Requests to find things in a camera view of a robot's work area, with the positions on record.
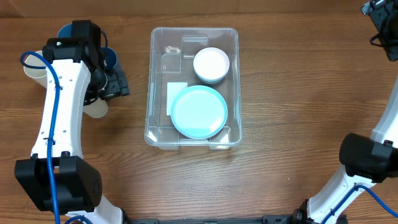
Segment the dark blue cup front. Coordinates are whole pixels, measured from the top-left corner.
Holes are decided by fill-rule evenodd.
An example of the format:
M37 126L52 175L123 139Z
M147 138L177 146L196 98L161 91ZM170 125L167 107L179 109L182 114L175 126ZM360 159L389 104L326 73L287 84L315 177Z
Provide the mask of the dark blue cup front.
M115 69L119 64L116 52L109 47L102 47L101 51L104 54L105 69L106 70Z

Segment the clear plastic storage bin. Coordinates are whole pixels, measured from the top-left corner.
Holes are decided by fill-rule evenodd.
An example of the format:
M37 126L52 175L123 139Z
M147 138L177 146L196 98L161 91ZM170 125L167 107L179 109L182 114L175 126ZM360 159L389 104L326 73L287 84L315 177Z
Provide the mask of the clear plastic storage bin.
M221 75L197 74L206 49ZM163 150L238 146L243 138L238 32L233 28L157 27L151 33L144 139Z

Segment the light blue plate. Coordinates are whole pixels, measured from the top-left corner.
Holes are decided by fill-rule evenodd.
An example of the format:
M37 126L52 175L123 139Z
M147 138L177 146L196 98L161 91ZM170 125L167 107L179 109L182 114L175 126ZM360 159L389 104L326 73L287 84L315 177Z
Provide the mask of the light blue plate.
M170 118L177 131L184 136L208 139L223 129L228 118L228 107L215 89L194 85L178 94Z

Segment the light blue bowl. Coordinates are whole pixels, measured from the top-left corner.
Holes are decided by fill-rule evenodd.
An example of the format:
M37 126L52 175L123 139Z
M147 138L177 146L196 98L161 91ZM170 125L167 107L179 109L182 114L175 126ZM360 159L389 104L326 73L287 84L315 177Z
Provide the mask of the light blue bowl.
M216 79L206 79L203 77L199 77L199 79L204 83L212 85L212 84L216 84L216 83L219 83L220 81L222 81L223 77L216 78Z

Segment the pink bowl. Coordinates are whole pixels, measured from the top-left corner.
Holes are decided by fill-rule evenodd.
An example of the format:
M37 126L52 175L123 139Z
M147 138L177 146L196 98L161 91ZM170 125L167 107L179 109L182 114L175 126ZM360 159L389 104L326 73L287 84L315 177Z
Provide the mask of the pink bowl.
M225 77L230 66L227 54L221 49L207 47L193 59L193 69L198 77L216 79Z

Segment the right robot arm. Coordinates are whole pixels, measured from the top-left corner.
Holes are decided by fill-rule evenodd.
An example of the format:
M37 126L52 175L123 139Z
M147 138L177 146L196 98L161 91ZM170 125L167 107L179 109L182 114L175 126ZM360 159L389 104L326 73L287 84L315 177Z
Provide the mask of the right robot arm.
M388 59L397 61L397 1L369 1L361 7L377 29L371 45L385 50ZM386 178L397 177L397 88L394 87L386 109L370 137L348 134L340 147L340 166L315 196L282 223L347 223L343 211L363 192L369 193L392 216L391 210L371 187Z

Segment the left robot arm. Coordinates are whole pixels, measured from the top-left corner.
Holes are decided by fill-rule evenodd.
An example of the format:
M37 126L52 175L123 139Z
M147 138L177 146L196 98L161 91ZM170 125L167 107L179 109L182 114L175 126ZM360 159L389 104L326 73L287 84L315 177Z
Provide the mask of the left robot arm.
M46 72L46 96L37 140L28 159L18 160L14 174L34 205L69 222L129 223L127 213L103 195L100 173L83 158L84 109L103 117L109 82L120 73L108 63L108 41L99 37L50 39L41 53L27 51L21 64Z

